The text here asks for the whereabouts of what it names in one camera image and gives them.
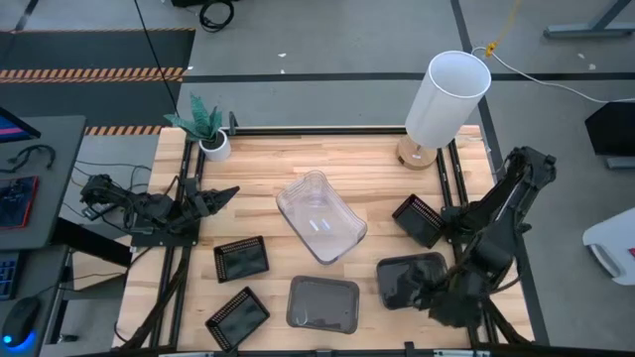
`black tray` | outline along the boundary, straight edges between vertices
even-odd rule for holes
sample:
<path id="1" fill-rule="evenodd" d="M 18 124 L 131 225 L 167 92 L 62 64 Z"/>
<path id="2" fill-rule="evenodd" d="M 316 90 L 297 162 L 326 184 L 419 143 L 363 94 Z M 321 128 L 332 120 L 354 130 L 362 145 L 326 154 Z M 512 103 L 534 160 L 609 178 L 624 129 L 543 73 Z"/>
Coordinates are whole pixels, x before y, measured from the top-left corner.
<path id="1" fill-rule="evenodd" d="M 434 288 L 445 278 L 447 266 L 439 253 L 382 259 L 377 264 L 379 296 L 388 309 L 430 308 L 430 300 L 418 299 L 420 292 Z"/>
<path id="2" fill-rule="evenodd" d="M 354 282 L 294 277 L 287 323 L 292 327 L 353 333 L 359 314 L 359 287 Z"/>
<path id="3" fill-rule="evenodd" d="M 265 305 L 249 287 L 243 289 L 205 322 L 223 352 L 231 352 L 269 318 Z"/>
<path id="4" fill-rule="evenodd" d="M 432 248 L 444 235 L 444 220 L 415 194 L 397 208 L 393 218 L 409 236 L 426 248 Z"/>
<path id="5" fill-rule="evenodd" d="M 219 283 L 245 278 L 269 270 L 262 236 L 243 239 L 214 248 Z"/>

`wire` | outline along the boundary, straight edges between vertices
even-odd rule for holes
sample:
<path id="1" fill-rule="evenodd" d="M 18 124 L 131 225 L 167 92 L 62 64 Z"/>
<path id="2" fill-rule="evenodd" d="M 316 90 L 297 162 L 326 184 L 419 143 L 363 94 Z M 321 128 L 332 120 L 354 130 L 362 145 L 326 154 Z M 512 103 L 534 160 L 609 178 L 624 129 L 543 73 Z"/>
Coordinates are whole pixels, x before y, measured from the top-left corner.
<path id="1" fill-rule="evenodd" d="M 494 41 L 493 43 L 487 45 L 487 48 L 485 49 L 486 57 L 494 55 L 494 50 L 496 50 L 501 41 L 503 41 L 505 36 L 507 36 L 507 33 L 509 33 L 509 31 L 512 29 L 512 25 L 514 25 L 514 20 L 516 19 L 516 14 L 518 14 L 518 9 L 520 8 L 520 4 L 522 2 L 523 0 L 516 0 L 516 2 L 514 2 L 512 12 L 507 17 L 507 23 L 505 24 L 503 31 L 501 31 L 500 35 L 498 35 L 498 39 L 496 39 L 496 41 Z"/>
<path id="2" fill-rule="evenodd" d="M 128 342 L 128 340 L 123 338 L 123 337 L 121 337 L 121 335 L 119 334 L 119 331 L 117 331 L 117 322 L 119 322 L 119 320 L 115 320 L 115 324 L 114 324 L 114 326 L 112 328 L 115 331 L 115 336 L 117 336 L 117 338 L 119 338 L 123 342 Z"/>
<path id="3" fill-rule="evenodd" d="M 74 185 L 76 185 L 79 188 L 83 188 L 83 184 L 81 183 L 77 183 L 77 181 L 75 181 L 75 179 L 72 177 L 72 175 L 70 176 L 70 182 Z"/>
<path id="4" fill-rule="evenodd" d="M 85 162 L 82 160 L 75 160 L 76 163 L 80 163 L 80 164 L 84 164 L 84 165 L 91 165 L 91 166 L 106 166 L 106 167 L 113 167 L 113 166 L 122 166 L 122 167 L 128 167 L 128 168 L 141 168 L 141 169 L 145 169 L 147 171 L 151 171 L 152 169 L 148 168 L 145 165 L 134 165 L 134 164 L 121 164 L 121 163 L 115 163 L 115 164 L 102 164 L 102 163 L 89 163 L 89 162 Z"/>
<path id="5" fill-rule="evenodd" d="M 70 282 L 74 282 L 74 281 L 77 281 L 77 280 L 80 280 L 80 279 L 86 279 L 86 278 L 90 278 L 90 277 L 111 277 L 111 276 L 114 276 L 114 275 L 123 275 L 123 274 L 124 274 L 124 273 L 89 274 L 89 275 L 87 275 L 87 276 L 83 276 L 83 277 L 78 277 L 78 278 L 71 279 L 71 280 L 69 280 L 69 281 L 67 281 L 67 282 L 64 282 L 64 283 L 70 283 Z M 39 295 L 39 294 L 41 294 L 41 293 L 44 293 L 44 292 L 46 292 L 46 291 L 49 291 L 50 289 L 52 289 L 52 288 L 56 287 L 58 284 L 59 284 L 59 283 L 57 283 L 57 284 L 53 284 L 53 285 L 51 285 L 51 286 L 49 286 L 49 287 L 47 287 L 47 288 L 44 288 L 44 289 L 40 290 L 39 292 L 37 292 L 37 293 L 33 294 L 33 295 L 32 295 L 32 297 L 36 297 L 36 296 L 38 296 L 38 295 Z M 71 290 L 71 289 L 62 289 L 62 290 L 76 292 L 76 291 Z"/>
<path id="6" fill-rule="evenodd" d="M 157 57 L 157 52 L 155 51 L 155 47 L 152 45 L 152 41 L 150 40 L 150 35 L 148 34 L 148 28 L 146 28 L 146 22 L 143 20 L 143 16 L 141 15 L 141 9 L 139 8 L 139 3 L 135 0 L 135 6 L 137 7 L 137 14 L 139 14 L 139 20 L 141 20 L 141 26 L 143 26 L 143 33 L 146 35 L 146 40 L 148 40 L 148 45 L 150 45 L 150 51 L 152 52 L 152 56 L 155 58 L 155 63 L 157 64 L 157 68 L 159 69 L 159 73 L 161 74 L 161 79 L 163 80 L 163 84 L 168 89 L 168 93 L 170 94 L 170 99 L 172 99 L 172 105 L 175 107 L 175 112 L 178 117 L 181 117 L 179 114 L 179 109 L 177 108 L 177 99 L 175 99 L 174 94 L 170 90 L 170 86 L 168 85 L 168 81 L 166 80 L 166 76 L 163 73 L 163 68 L 159 63 L 159 58 Z"/>
<path id="7" fill-rule="evenodd" d="M 80 172 L 81 174 L 86 175 L 86 176 L 87 176 L 87 177 L 89 177 L 89 178 L 90 178 L 90 177 L 92 177 L 92 176 L 94 176 L 94 175 L 92 175 L 92 174 L 89 174 L 89 173 L 87 173 L 87 172 L 83 171 L 82 169 L 80 169 L 80 168 L 78 168 L 78 167 L 72 167 L 72 168 L 73 168 L 73 169 L 75 169 L 75 170 L 77 170 L 77 171 L 78 171 L 78 172 Z"/>
<path id="8" fill-rule="evenodd" d="M 487 49 L 486 49 L 485 47 L 477 47 L 477 48 L 474 48 L 474 50 L 472 50 L 472 54 L 474 55 L 474 53 L 475 53 L 476 51 L 487 51 Z M 589 96 L 589 95 L 586 95 L 586 94 L 584 94 L 584 93 L 582 93 L 582 92 L 579 92 L 579 91 L 577 91 L 577 90 L 575 90 L 575 89 L 573 89 L 573 88 L 569 88 L 569 87 L 567 87 L 566 85 L 562 85 L 562 84 L 558 84 L 558 83 L 545 82 L 545 81 L 542 81 L 542 80 L 540 80 L 540 79 L 536 79 L 536 78 L 534 78 L 533 76 L 531 76 L 531 75 L 529 75 L 529 74 L 526 74 L 526 73 L 523 73 L 522 71 L 520 71 L 520 70 L 518 70 L 518 69 L 514 68 L 513 66 L 511 66 L 511 65 L 509 65 L 509 64 L 507 64 L 507 63 L 505 63 L 505 61 L 503 61 L 503 59 L 501 59 L 501 58 L 500 58 L 499 56 L 497 56 L 496 54 L 492 54 L 492 56 L 493 56 L 496 60 L 498 60 L 501 64 L 503 64 L 503 65 L 504 65 L 507 69 L 509 69 L 509 70 L 511 70 L 511 71 L 513 71 L 513 72 L 516 72 L 516 73 L 518 73 L 518 74 L 520 74 L 520 75 L 524 76 L 524 77 L 525 77 L 525 78 L 527 78 L 527 79 L 533 80 L 533 81 L 535 81 L 535 82 L 536 82 L 536 83 L 538 83 L 538 84 L 543 84 L 543 85 L 546 85 L 546 86 L 551 86 L 551 87 L 556 87 L 556 88 L 560 88 L 560 89 L 568 90 L 569 92 L 575 93 L 575 94 L 577 94 L 577 95 L 581 96 L 582 98 L 587 99 L 587 100 L 590 100 L 590 101 L 595 102 L 595 103 L 605 104 L 605 103 L 610 103 L 610 102 L 628 102 L 628 101 L 635 101 L 635 97 L 633 97 L 633 98 L 623 98 L 623 99 L 614 99 L 614 100 L 602 100 L 602 99 L 596 99 L 596 98 L 593 98 L 593 97 L 591 97 L 591 96 Z"/>
<path id="9" fill-rule="evenodd" d="M 123 232 L 123 233 L 125 233 L 125 234 L 132 234 L 132 232 L 130 232 L 129 230 L 127 230 L 125 227 L 124 227 L 124 228 L 121 228 L 121 227 L 119 227 L 118 225 L 116 225 L 116 224 L 114 224 L 114 223 L 111 223 L 111 222 L 110 222 L 109 220 L 107 220 L 107 219 L 106 219 L 103 215 L 101 215 L 101 220 L 102 220 L 104 223 L 106 223 L 107 225 L 109 225 L 109 226 L 111 226 L 111 227 L 113 227 L 113 228 L 116 228 L 116 229 L 120 230 L 121 232 Z"/>
<path id="10" fill-rule="evenodd" d="M 227 18 L 225 19 L 225 21 L 222 22 L 222 24 L 217 24 L 209 20 L 207 17 L 205 17 L 205 13 L 207 12 L 207 10 L 209 10 L 211 5 L 213 4 L 224 4 L 225 6 L 229 8 L 229 16 L 227 16 Z M 231 4 L 231 0 L 209 0 L 202 6 L 202 8 L 200 8 L 200 11 L 198 12 L 198 21 L 200 22 L 200 26 L 206 32 L 209 32 L 211 34 L 217 33 L 218 31 L 224 29 L 227 25 L 229 25 L 229 23 L 231 23 L 231 20 L 233 19 L 234 19 L 234 6 Z"/>
<path id="11" fill-rule="evenodd" d="M 135 259 L 132 260 L 132 262 L 130 262 L 130 267 L 132 267 L 139 259 L 141 259 L 141 257 L 143 257 L 144 255 L 146 255 L 148 252 L 150 252 L 150 250 L 154 248 L 154 247 L 148 247 L 146 248 L 146 250 L 144 250 L 143 252 L 139 253 L 138 256 L 135 257 Z M 126 270 L 126 276 L 128 275 L 128 272 L 130 271 L 130 268 L 128 268 Z M 115 323 L 113 325 L 113 330 L 115 332 L 115 336 L 117 336 L 117 338 L 119 338 L 120 340 L 122 340 L 123 342 L 128 342 L 127 339 L 123 338 L 121 336 L 121 334 L 119 334 L 119 331 L 117 330 L 117 322 L 119 322 L 119 320 L 115 320 Z"/>
<path id="12" fill-rule="evenodd" d="M 65 205 L 65 206 L 66 206 L 66 208 L 70 209 L 70 211 L 71 211 L 72 213 L 74 213 L 74 214 L 78 215 L 78 216 L 79 216 L 79 217 L 81 217 L 81 218 L 86 218 L 86 216 L 85 216 L 85 215 L 83 215 L 83 214 L 81 214 L 81 213 L 77 212 L 74 208 L 72 208 L 72 207 L 70 206 L 70 204 L 68 204 L 68 203 L 66 203 L 66 202 L 62 202 L 62 204 L 63 204 L 63 205 Z"/>

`gray floor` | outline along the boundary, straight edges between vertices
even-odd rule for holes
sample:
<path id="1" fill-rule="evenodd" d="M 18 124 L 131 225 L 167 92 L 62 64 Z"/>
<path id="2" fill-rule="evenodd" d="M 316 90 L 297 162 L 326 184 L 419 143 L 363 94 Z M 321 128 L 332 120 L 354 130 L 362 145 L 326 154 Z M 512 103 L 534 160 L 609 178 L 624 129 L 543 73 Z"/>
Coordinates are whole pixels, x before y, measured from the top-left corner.
<path id="1" fill-rule="evenodd" d="M 27 0 L 9 0 L 0 30 L 19 20 Z M 197 27 L 192 12 L 167 0 L 139 0 L 151 28 Z M 547 25 L 586 22 L 611 0 L 525 1 L 514 27 L 496 53 L 527 72 L 635 71 L 635 39 L 556 40 L 542 37 Z M 512 7 L 509 0 L 460 0 L 470 39 L 493 41 Z M 325 72 L 422 72 L 446 50 L 460 50 L 448 1 L 241 0 L 226 30 L 197 31 L 189 75 Z M 635 4 L 620 15 L 635 21 Z M 130 0 L 41 0 L 27 29 L 139 29 Z M 493 59 L 492 72 L 505 72 Z M 241 125 L 402 124 L 418 87 L 412 80 L 244 82 L 184 84 L 180 112 L 189 116 L 188 94 L 236 113 Z M 602 98 L 635 96 L 632 81 L 567 82 Z M 612 283 L 581 245 L 587 227 L 635 201 L 635 173 L 609 172 L 593 154 L 583 120 L 599 105 L 530 82 L 494 82 L 487 93 L 503 155 L 531 145 L 558 158 L 559 176 L 537 199 L 527 221 L 530 263 L 552 344 L 635 350 L 635 287 Z M 475 111 L 468 123 L 480 124 Z M 93 162 L 152 163 L 156 137 L 87 138 L 80 156 Z M 120 182 L 129 169 L 97 170 Z M 146 179 L 139 174 L 138 182 Z M 75 174 L 78 181 L 85 178 Z M 77 188 L 66 200 L 77 203 Z M 73 213 L 67 209 L 69 219 Z M 53 346 L 43 355 L 103 351 L 110 345 L 120 286 L 96 292 L 110 298 L 81 301 L 69 309 L 63 332 L 81 332 L 80 347 Z M 103 323 L 82 321 L 99 310 Z"/>

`wooden tabletop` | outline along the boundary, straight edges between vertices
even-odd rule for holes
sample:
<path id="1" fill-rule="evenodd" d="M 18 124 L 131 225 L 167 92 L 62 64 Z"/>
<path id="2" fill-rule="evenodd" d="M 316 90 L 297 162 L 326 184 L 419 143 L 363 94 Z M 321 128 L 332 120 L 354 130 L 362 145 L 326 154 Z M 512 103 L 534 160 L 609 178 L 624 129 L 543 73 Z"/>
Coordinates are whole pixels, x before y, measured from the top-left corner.
<path id="1" fill-rule="evenodd" d="M 386 309 L 377 295 L 376 265 L 384 258 L 425 253 L 393 221 L 391 214 L 415 193 L 441 210 L 443 197 L 436 166 L 410 171 L 397 161 L 400 136 L 276 136 L 232 137 L 232 154 L 223 163 L 205 162 L 203 189 L 240 185 L 238 194 L 218 214 L 203 219 L 198 245 L 190 259 L 179 350 L 219 350 L 205 321 L 246 286 L 271 312 L 271 317 L 249 336 L 240 350 L 403 349 L 404 341 L 417 348 L 468 347 L 464 328 L 444 327 L 428 318 L 427 311 Z M 185 135 L 164 129 L 150 179 L 150 191 L 167 188 L 179 172 Z M 492 174 L 478 126 L 463 126 L 456 138 L 470 200 L 479 199 L 493 185 Z M 190 162 L 190 172 L 198 149 Z M 446 166 L 452 177 L 449 154 Z M 320 264 L 296 236 L 276 205 L 276 195 L 311 170 L 322 171 L 333 188 L 368 224 L 365 238 L 334 264 Z M 458 202 L 451 182 L 452 199 Z M 219 284 L 213 248 L 262 235 L 270 271 Z M 453 265 L 448 243 L 432 251 Z M 130 337 L 157 298 L 165 250 L 155 248 L 131 269 L 119 313 L 118 330 Z M 357 283 L 360 289 L 359 322 L 355 333 L 343 334 L 287 324 L 291 279 L 305 275 Z M 519 285 L 493 300 L 525 337 L 533 338 Z M 172 307 L 167 308 L 162 341 L 167 342 Z M 115 337 L 114 345 L 120 345 Z"/>

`desk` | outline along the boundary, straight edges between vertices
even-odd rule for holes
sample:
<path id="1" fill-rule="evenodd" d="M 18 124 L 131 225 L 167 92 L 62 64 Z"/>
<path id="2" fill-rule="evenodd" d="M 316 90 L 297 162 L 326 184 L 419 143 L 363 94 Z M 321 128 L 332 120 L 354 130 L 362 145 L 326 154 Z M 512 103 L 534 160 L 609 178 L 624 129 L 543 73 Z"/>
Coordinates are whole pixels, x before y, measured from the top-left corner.
<path id="1" fill-rule="evenodd" d="M 413 341 L 417 348 L 468 347 L 464 328 L 444 327 L 429 319 L 426 311 L 389 311 L 377 295 L 375 269 L 379 260 L 429 251 L 405 235 L 394 223 L 392 212 L 411 193 L 434 209 L 444 205 L 436 167 L 416 172 L 398 163 L 395 150 L 400 137 L 231 137 L 228 161 L 205 162 L 202 189 L 240 185 L 240 191 L 218 214 L 201 222 L 199 243 L 190 257 L 178 349 L 218 351 L 204 322 L 245 286 L 267 306 L 271 317 L 240 345 L 240 350 L 403 349 L 404 341 Z M 179 129 L 162 131 L 150 191 L 165 190 L 179 172 L 184 138 Z M 464 126 L 457 145 L 469 199 L 478 199 L 493 185 L 479 128 Z M 190 173 L 197 153 L 196 148 Z M 446 166 L 451 168 L 449 159 Z M 343 200 L 368 224 L 366 237 L 329 266 L 319 264 L 311 255 L 280 214 L 275 200 L 280 190 L 311 170 L 325 173 Z M 453 185 L 451 192 L 453 201 L 458 202 Z M 256 235 L 265 238 L 270 271 L 220 285 L 213 248 Z M 448 243 L 440 241 L 433 251 L 442 253 L 447 264 L 453 265 Z M 118 322 L 124 337 L 134 332 L 155 303 L 164 252 L 154 249 L 128 275 Z M 356 282 L 360 288 L 357 331 L 346 335 L 290 327 L 287 303 L 291 279 L 297 275 Z M 494 301 L 520 333 L 533 337 L 520 286 L 495 296 Z M 165 326 L 171 320 L 171 311 L 170 307 L 166 309 Z M 166 344 L 169 329 L 164 327 L 162 331 L 162 344 Z M 113 344 L 121 342 L 115 338 Z"/>
<path id="2" fill-rule="evenodd" d="M 41 307 L 35 323 L 36 342 L 21 356 L 37 356 L 43 343 L 57 340 L 61 319 L 58 316 L 60 295 L 56 285 L 62 278 L 68 246 L 86 253 L 100 256 L 120 265 L 129 265 L 131 254 L 128 248 L 89 232 L 73 223 L 58 218 L 64 193 L 83 138 L 86 119 L 84 117 L 41 117 L 23 119 L 42 133 L 36 140 L 0 144 L 0 166 L 7 167 L 7 159 L 22 149 L 36 144 L 50 145 L 56 150 L 56 160 L 50 170 L 48 154 L 33 153 L 29 162 L 15 174 L 0 174 L 0 179 L 15 179 L 38 176 L 40 178 L 29 222 L 21 229 L 0 232 L 0 250 L 30 250 L 25 260 L 23 274 L 19 280 L 16 297 L 0 301 L 0 324 L 4 323 L 17 300 L 39 294 Z M 0 346 L 0 356 L 9 352 Z"/>

